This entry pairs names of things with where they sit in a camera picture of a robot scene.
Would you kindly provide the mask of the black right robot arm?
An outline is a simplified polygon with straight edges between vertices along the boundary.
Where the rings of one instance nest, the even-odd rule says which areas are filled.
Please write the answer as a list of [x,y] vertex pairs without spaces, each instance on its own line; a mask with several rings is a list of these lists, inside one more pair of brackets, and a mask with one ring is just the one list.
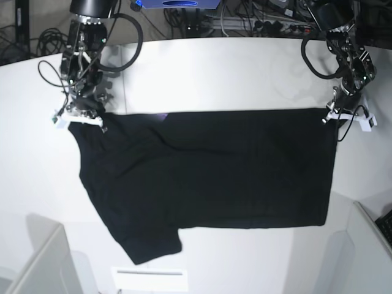
[[[58,87],[65,99],[52,116],[52,123],[63,128],[70,123],[97,126],[107,131],[102,115],[105,113],[107,93],[97,91],[105,72],[120,73],[128,69],[139,57],[144,41],[140,23],[132,16],[121,12],[121,1],[72,1],[71,21],[67,43],[61,56],[61,64],[55,74]],[[100,59],[113,32],[104,20],[123,19],[137,31],[137,46],[133,57],[119,67],[105,66]]]

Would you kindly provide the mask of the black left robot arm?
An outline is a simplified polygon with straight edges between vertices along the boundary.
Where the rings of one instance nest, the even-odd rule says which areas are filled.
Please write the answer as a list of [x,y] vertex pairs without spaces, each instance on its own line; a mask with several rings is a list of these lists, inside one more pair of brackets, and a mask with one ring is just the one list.
[[[326,105],[328,121],[367,121],[376,125],[366,102],[361,102],[361,92],[376,76],[370,54],[355,40],[355,15],[350,1],[306,1],[306,7],[318,29],[307,35],[301,43],[301,56],[309,70],[323,80],[340,79],[341,84],[333,88],[333,98]],[[336,57],[335,73],[325,75],[318,72],[306,54],[307,43],[322,34],[329,52]]]

